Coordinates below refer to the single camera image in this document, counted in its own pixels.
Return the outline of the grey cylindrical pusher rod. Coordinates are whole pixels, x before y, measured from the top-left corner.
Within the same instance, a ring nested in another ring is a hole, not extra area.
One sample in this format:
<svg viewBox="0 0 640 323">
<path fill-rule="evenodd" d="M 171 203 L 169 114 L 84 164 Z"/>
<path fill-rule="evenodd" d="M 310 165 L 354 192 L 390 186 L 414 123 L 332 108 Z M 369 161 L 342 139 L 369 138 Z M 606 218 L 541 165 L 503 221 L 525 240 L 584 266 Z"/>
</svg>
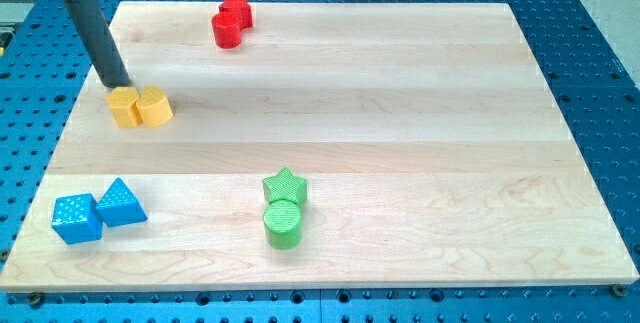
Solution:
<svg viewBox="0 0 640 323">
<path fill-rule="evenodd" d="M 62 0 L 101 83 L 108 88 L 131 84 L 98 0 Z"/>
</svg>

